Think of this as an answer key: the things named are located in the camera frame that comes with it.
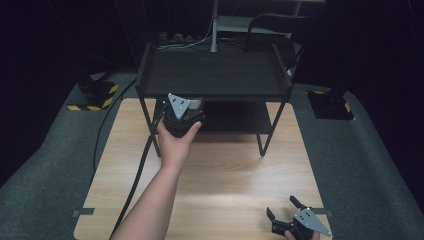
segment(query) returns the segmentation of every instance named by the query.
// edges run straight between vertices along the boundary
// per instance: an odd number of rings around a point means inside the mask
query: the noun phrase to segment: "black controller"
[[[266,215],[272,223],[273,233],[284,236],[285,231],[290,231],[297,240],[311,239],[314,231],[331,236],[331,232],[315,216],[312,208],[301,204],[294,196],[290,196],[290,201],[301,210],[293,216],[293,222],[286,223],[276,220],[271,210],[266,209]]]
[[[175,137],[183,137],[196,122],[204,122],[204,103],[199,100],[184,99],[168,94],[169,104],[164,114],[163,123]]]

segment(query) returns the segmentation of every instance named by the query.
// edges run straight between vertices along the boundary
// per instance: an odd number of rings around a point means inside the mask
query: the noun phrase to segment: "shelf leg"
[[[280,120],[281,113],[283,112],[283,109],[284,109],[284,105],[285,105],[285,102],[281,102],[280,107],[278,108],[278,111],[277,111],[277,115],[275,115],[275,119],[272,122],[271,130],[268,133],[268,137],[266,139],[264,147],[262,147],[261,137],[259,136],[259,134],[256,134],[256,138],[258,139],[258,145],[259,145],[259,153],[261,154],[262,157],[265,156],[265,153],[268,150],[269,143],[271,142],[271,138],[274,135],[275,128],[277,127],[278,121]]]
[[[294,9],[293,9],[293,13],[292,16],[296,17],[299,14],[299,10],[300,10],[300,6],[302,5],[302,2],[296,2],[294,5]],[[287,33],[286,34],[286,38],[290,39],[291,38],[291,33]]]
[[[160,148],[158,141],[156,140],[156,129],[153,127],[152,120],[150,119],[149,110],[147,110],[146,102],[144,101],[144,98],[140,98],[141,108],[143,109],[144,116],[146,118],[147,126],[149,127],[150,131],[150,138],[153,141],[153,145],[155,146],[156,154],[158,157],[162,157],[160,153]]]
[[[211,44],[211,52],[216,52],[216,38],[218,32],[218,0],[214,0],[213,2],[213,20],[212,20],[212,44]]]

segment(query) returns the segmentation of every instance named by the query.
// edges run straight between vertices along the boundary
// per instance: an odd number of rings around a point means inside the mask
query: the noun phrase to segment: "cable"
[[[211,22],[209,24],[208,32],[206,33],[205,37],[202,40],[195,42],[195,43],[192,43],[192,44],[174,44],[174,45],[159,46],[155,50],[160,51],[160,50],[170,49],[170,48],[179,48],[179,49],[180,48],[190,48],[190,47],[193,47],[193,46],[195,46],[199,43],[202,43],[202,42],[208,40],[209,38],[211,38],[211,37],[208,37],[208,35],[209,35],[211,28],[212,28],[212,25],[213,25],[213,14],[214,14],[214,11],[212,11],[212,17],[211,17]]]
[[[159,115],[152,122],[152,125],[153,125],[152,130],[153,131],[156,131],[156,129],[159,125],[160,119],[163,117],[163,115],[165,115],[166,109],[169,106],[170,106],[169,104],[166,104],[166,103],[163,104],[163,107],[162,107],[161,111],[159,112]],[[115,223],[115,227],[113,228],[111,236],[115,233],[116,229],[118,229],[119,225],[121,224],[122,220],[124,219],[125,213],[127,212],[127,209],[130,206],[131,200],[134,196],[134,193],[137,190],[138,182],[140,181],[141,172],[143,171],[143,167],[144,167],[144,162],[146,161],[147,154],[149,153],[149,149],[150,149],[150,146],[152,145],[154,137],[155,137],[154,135],[153,136],[149,135],[149,138],[147,139],[147,143],[146,143],[146,146],[144,147],[143,155],[141,156],[140,164],[138,166],[138,170],[137,170],[133,185],[131,187],[131,191],[128,194],[128,198],[127,198],[127,200],[124,204],[124,207],[122,208],[121,213],[119,214],[118,220]]]
[[[233,38],[218,38],[217,40],[218,40],[217,51],[220,50],[220,46],[222,46],[222,44],[230,46],[231,48],[234,48],[235,46],[240,46],[238,49],[234,50],[235,53],[243,51],[243,48],[244,48],[243,37],[238,36]]]
[[[134,79],[130,84],[128,84],[128,86],[118,95],[118,97],[116,98],[116,100],[109,106],[109,108],[108,108],[108,110],[106,112],[106,115],[103,118],[102,123],[100,124],[99,131],[97,132],[96,144],[94,145],[94,153],[93,153],[93,175],[91,176],[90,185],[91,185],[91,183],[93,183],[94,175],[96,174],[96,171],[97,171],[97,166],[96,166],[97,147],[99,145],[100,133],[102,131],[103,125],[105,124],[106,119],[107,119],[110,111],[115,106],[115,104],[118,101],[118,99],[120,98],[121,101],[123,100],[123,96],[124,96],[125,92],[128,91],[128,89],[135,83],[135,81],[136,81],[136,79]]]
[[[195,48],[194,46],[190,46],[191,49],[193,49],[194,51],[197,52],[209,52],[210,51],[210,45],[208,44],[207,47],[205,49],[199,49],[199,48]]]

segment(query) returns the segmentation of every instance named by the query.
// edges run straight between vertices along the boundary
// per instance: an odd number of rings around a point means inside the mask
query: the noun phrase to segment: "black wall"
[[[212,18],[213,0],[145,0],[146,15],[152,31],[166,32],[168,38],[180,33],[184,37],[204,37]]]
[[[408,0],[327,0],[295,81],[358,97],[424,210],[424,17],[411,2],[416,14]]]
[[[0,184],[41,146],[73,87],[136,67],[150,38],[141,1],[0,2]]]

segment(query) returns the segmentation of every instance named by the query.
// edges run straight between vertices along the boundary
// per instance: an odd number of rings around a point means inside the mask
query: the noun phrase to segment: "gray carpet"
[[[117,94],[135,76],[114,74]],[[334,213],[329,218],[334,239],[424,239],[423,214],[362,105],[346,94],[356,120],[317,120],[306,90],[322,88],[295,85],[291,103],[324,206]],[[124,97],[137,97],[134,87]],[[119,103],[102,128],[96,162]],[[63,106],[42,147],[0,190],[0,239],[74,239],[78,219],[72,212],[88,193],[105,115]]]

